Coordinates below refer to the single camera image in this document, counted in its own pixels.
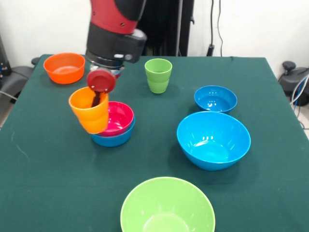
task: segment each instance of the orange cup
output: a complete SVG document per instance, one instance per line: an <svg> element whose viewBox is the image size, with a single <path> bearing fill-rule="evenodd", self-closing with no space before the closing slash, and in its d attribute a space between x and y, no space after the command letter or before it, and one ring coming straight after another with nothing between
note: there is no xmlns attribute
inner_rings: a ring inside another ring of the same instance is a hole
<svg viewBox="0 0 309 232"><path fill-rule="evenodd" d="M100 103L91 107L94 91L89 87L80 88L69 98L69 105L82 127L89 134L98 134L108 126L108 94L100 94Z"/></svg>
<svg viewBox="0 0 309 232"><path fill-rule="evenodd" d="M43 67L52 81L71 84L83 77L85 58L76 53L60 53L47 58Z"/></svg>

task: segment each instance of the orange bowl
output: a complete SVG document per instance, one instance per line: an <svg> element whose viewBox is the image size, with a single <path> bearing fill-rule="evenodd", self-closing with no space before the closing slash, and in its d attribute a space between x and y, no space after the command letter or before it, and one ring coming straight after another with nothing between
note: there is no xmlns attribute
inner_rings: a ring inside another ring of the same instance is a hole
<svg viewBox="0 0 309 232"><path fill-rule="evenodd" d="M60 53L47 58L43 67L52 81L71 84L83 77L85 58L76 53Z"/></svg>

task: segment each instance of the green tablecloth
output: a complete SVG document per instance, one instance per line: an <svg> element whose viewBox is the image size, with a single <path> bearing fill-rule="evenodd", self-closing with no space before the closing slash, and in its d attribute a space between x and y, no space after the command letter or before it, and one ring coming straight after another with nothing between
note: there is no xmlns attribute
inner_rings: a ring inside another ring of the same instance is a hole
<svg viewBox="0 0 309 232"><path fill-rule="evenodd" d="M209 198L217 232L304 232L309 228L309 142L264 58L175 58L166 93L148 89L143 57L126 64L111 101L136 115L132 138L103 148L73 115L68 98L86 85L50 81L43 56L0 131L2 232L120 232L127 194L152 177L174 176ZM181 151L176 128L197 111L204 85L234 91L230 113L252 145L235 166L207 172Z"/></svg>

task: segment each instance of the large blue bowl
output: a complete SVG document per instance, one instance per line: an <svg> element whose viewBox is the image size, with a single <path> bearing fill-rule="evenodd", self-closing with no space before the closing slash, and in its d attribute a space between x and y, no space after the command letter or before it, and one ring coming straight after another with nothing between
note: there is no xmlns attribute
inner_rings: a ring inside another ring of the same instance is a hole
<svg viewBox="0 0 309 232"><path fill-rule="evenodd" d="M197 112L184 118L177 128L184 153L196 166L216 171L232 166L248 152L248 130L232 116Z"/></svg>
<svg viewBox="0 0 309 232"><path fill-rule="evenodd" d="M194 100L201 110L230 112L237 105L236 95L221 86L204 86L194 94Z"/></svg>
<svg viewBox="0 0 309 232"><path fill-rule="evenodd" d="M129 138L132 135L134 125L135 125L135 117L133 118L133 121L129 126L129 128L126 130L126 132L120 135L113 137L103 137L98 134L92 134L91 138L96 144L100 146L106 146L106 147L119 146L129 140Z"/></svg>

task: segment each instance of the bowl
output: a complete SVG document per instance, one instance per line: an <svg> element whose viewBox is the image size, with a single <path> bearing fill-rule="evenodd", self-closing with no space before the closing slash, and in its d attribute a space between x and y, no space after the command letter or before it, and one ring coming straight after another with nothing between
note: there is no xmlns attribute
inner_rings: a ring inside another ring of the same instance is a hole
<svg viewBox="0 0 309 232"><path fill-rule="evenodd" d="M204 86L194 94L194 100L201 110L230 112L237 105L236 95L221 86Z"/></svg>
<svg viewBox="0 0 309 232"><path fill-rule="evenodd" d="M108 126L105 131L99 133L103 137L117 136L124 133L134 118L134 112L130 106L118 101L109 102L108 113Z"/></svg>
<svg viewBox="0 0 309 232"><path fill-rule="evenodd" d="M131 138L134 125L135 125L135 117L133 118L133 122L131 123L129 128L124 133L113 137L103 137L98 134L92 134L91 139L100 146L105 147L120 146Z"/></svg>
<svg viewBox="0 0 309 232"><path fill-rule="evenodd" d="M174 177L158 177L136 186L120 213L122 232L214 232L215 215L205 194Z"/></svg>
<svg viewBox="0 0 309 232"><path fill-rule="evenodd" d="M196 166L216 171L232 166L246 155L251 138L232 116L201 111L184 118L177 128L178 142Z"/></svg>
<svg viewBox="0 0 309 232"><path fill-rule="evenodd" d="M43 67L52 81L71 84L83 77L85 58L76 53L60 53L47 58Z"/></svg>

